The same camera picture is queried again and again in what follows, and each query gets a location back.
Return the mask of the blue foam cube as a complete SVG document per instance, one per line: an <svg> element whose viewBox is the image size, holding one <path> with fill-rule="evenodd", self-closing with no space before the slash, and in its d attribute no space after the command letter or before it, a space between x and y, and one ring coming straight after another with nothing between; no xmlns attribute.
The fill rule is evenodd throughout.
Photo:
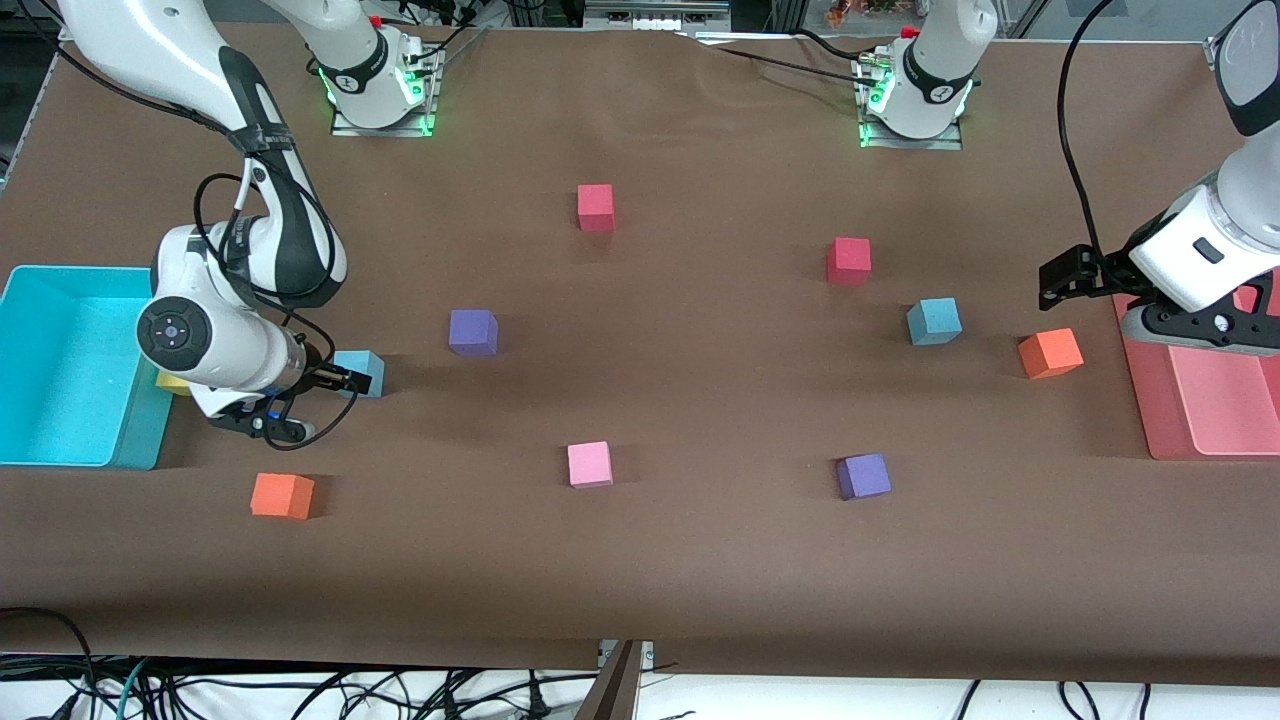
<svg viewBox="0 0 1280 720"><path fill-rule="evenodd" d="M339 350L335 351L333 363L337 366L367 375L370 378L367 397L380 398L383 396L385 363L375 352L370 350Z"/></svg>
<svg viewBox="0 0 1280 720"><path fill-rule="evenodd" d="M913 346L946 345L963 333L963 322L954 297L922 299L906 315Z"/></svg>

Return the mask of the orange foam cube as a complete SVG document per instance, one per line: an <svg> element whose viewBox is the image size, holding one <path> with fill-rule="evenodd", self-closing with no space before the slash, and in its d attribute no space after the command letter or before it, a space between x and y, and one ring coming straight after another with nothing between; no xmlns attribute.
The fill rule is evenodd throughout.
<svg viewBox="0 0 1280 720"><path fill-rule="evenodd" d="M1028 336L1018 345L1021 368L1030 380L1062 375L1084 365L1073 329L1060 328Z"/></svg>
<svg viewBox="0 0 1280 720"><path fill-rule="evenodd" d="M250 511L256 518L311 518L316 483L310 477L259 473L255 477Z"/></svg>

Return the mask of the purple foam cube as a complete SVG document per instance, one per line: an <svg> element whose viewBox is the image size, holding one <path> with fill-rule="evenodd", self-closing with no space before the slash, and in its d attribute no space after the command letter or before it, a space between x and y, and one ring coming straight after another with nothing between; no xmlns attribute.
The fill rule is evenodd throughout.
<svg viewBox="0 0 1280 720"><path fill-rule="evenodd" d="M844 501L869 498L892 491L892 480L883 454L867 454L840 459L836 464L840 497Z"/></svg>
<svg viewBox="0 0 1280 720"><path fill-rule="evenodd" d="M452 310L448 346L462 357L493 357L498 355L499 325L497 316L485 307Z"/></svg>

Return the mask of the pink plastic bin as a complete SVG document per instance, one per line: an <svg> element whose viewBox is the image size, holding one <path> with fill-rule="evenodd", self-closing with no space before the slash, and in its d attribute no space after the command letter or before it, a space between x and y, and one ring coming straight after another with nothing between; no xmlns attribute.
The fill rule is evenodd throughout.
<svg viewBox="0 0 1280 720"><path fill-rule="evenodd" d="M1153 459L1280 461L1280 355L1121 342Z"/></svg>

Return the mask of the red foam cube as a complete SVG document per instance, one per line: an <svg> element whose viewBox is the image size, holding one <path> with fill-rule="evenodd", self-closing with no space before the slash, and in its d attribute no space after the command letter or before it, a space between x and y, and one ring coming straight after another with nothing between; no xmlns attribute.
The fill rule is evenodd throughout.
<svg viewBox="0 0 1280 720"><path fill-rule="evenodd" d="M826 281L831 284L863 286L872 272L870 241L861 237L836 237L826 256Z"/></svg>
<svg viewBox="0 0 1280 720"><path fill-rule="evenodd" d="M579 228L588 233L616 231L614 191L612 184L579 184L576 192Z"/></svg>

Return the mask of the cyan plastic bin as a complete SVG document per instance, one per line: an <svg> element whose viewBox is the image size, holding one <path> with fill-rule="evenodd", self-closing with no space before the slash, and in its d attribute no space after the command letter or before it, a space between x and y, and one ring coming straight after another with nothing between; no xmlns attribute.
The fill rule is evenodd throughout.
<svg viewBox="0 0 1280 720"><path fill-rule="evenodd" d="M22 265L0 293L0 468L156 466L173 397L142 355L136 266Z"/></svg>

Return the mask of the pink foam cube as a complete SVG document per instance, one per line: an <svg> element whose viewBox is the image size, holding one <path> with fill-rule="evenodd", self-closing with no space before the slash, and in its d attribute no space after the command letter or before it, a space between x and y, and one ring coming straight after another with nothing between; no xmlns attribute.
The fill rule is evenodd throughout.
<svg viewBox="0 0 1280 720"><path fill-rule="evenodd" d="M605 441L570 445L566 452L571 487L584 489L613 484L611 447Z"/></svg>

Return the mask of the brown table cover sheet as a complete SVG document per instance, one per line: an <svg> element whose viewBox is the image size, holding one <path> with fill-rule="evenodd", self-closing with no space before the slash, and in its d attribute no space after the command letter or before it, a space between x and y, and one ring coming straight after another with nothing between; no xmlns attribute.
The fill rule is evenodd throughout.
<svg viewBox="0 0 1280 720"><path fill-rule="evenodd" d="M175 402L152 471L0 468L0 605L100 653L1280 685L1280 462L1158 462L1114 310L1041 313L1082 242L1060 44L989 47L963 150L864 149L832 79L677 35L503 29L430 138L339 138L285 24L224 24L349 279L311 318L387 364L296 452ZM612 184L616 231L579 228ZM870 241L863 286L826 281ZM913 346L954 297L963 333ZM499 352L448 346L485 307ZM1084 365L1027 378L1070 328ZM605 441L613 484L570 486ZM892 491L840 497L840 459ZM315 480L256 518L259 473Z"/></svg>

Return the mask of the dark brown angled bar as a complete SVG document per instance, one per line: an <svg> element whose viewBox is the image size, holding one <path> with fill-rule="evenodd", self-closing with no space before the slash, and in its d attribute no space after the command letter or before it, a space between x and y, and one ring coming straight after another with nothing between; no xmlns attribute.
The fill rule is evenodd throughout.
<svg viewBox="0 0 1280 720"><path fill-rule="evenodd" d="M573 720L634 720L644 670L643 641L620 641L596 675Z"/></svg>

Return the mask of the grey power strip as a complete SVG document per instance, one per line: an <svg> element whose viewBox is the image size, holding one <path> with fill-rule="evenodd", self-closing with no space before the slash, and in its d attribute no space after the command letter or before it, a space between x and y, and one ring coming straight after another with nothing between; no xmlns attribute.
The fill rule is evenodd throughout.
<svg viewBox="0 0 1280 720"><path fill-rule="evenodd" d="M731 32L730 0L584 0L585 29Z"/></svg>

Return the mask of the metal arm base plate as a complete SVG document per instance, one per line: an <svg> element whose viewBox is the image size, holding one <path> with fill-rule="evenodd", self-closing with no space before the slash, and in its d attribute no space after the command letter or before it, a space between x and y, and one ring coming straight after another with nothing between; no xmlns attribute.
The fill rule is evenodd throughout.
<svg viewBox="0 0 1280 720"><path fill-rule="evenodd" d="M910 138L893 132L882 119L867 117L859 120L859 140L861 147L908 149L959 151L963 149L963 133L957 122L952 122L940 135L929 138Z"/></svg>
<svg viewBox="0 0 1280 720"><path fill-rule="evenodd" d="M332 135L338 137L426 138L434 135L436 109L436 100L428 101L422 106L412 108L398 122L380 128L356 126L340 111L334 110Z"/></svg>

